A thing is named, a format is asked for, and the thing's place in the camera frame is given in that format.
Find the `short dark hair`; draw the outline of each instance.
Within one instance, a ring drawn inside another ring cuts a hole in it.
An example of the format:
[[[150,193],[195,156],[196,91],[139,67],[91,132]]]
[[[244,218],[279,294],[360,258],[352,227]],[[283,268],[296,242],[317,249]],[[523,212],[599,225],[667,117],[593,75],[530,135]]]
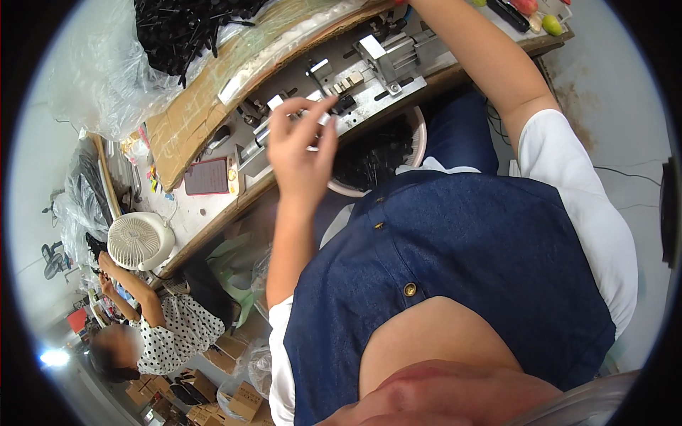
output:
[[[127,380],[138,380],[140,378],[140,372],[135,369],[114,367],[111,349],[98,343],[96,340],[93,340],[90,345],[89,355],[95,372],[109,382],[122,383]]]

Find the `apple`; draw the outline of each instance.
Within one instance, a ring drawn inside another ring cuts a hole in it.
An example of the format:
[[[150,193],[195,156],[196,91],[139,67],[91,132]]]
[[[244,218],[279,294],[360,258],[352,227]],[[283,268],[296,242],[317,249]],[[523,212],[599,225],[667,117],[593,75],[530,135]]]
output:
[[[526,16],[530,16],[534,12],[537,12],[537,0],[509,0],[509,2],[516,10]]]

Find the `metal machine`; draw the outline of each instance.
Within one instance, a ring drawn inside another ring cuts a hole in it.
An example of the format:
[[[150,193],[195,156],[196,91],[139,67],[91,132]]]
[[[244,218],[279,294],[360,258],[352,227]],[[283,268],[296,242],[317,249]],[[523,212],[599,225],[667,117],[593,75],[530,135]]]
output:
[[[401,31],[406,22],[397,23],[399,21],[389,17],[369,22],[371,34],[359,40],[356,38],[352,43],[354,51],[344,55],[343,59],[356,53],[360,56],[360,60],[351,65],[348,61],[343,64],[343,60],[332,59],[330,55],[297,73],[299,80],[306,79],[316,88],[306,96],[308,99],[317,101],[328,95],[339,96],[339,102],[331,111],[338,115],[336,130],[339,136],[424,88],[426,80],[420,70],[432,67],[441,55],[451,56],[432,30],[423,29],[408,36]],[[340,64],[338,69],[334,62]],[[287,87],[287,82],[281,81],[280,87]],[[244,147],[235,145],[239,172],[255,177],[268,166],[265,155],[269,135],[267,113],[290,95],[293,95],[292,91],[280,90],[267,102],[267,107],[250,100],[240,105],[239,114],[254,127],[254,139]],[[327,115],[320,123],[325,124],[328,119]]]

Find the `green fruit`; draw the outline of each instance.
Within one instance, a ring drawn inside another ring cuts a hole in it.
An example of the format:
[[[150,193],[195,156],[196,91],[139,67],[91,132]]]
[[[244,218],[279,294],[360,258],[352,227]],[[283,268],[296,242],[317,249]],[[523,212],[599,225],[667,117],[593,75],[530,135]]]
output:
[[[545,17],[542,18],[542,28],[552,35],[561,35],[563,32],[561,24],[554,15],[545,15]]]

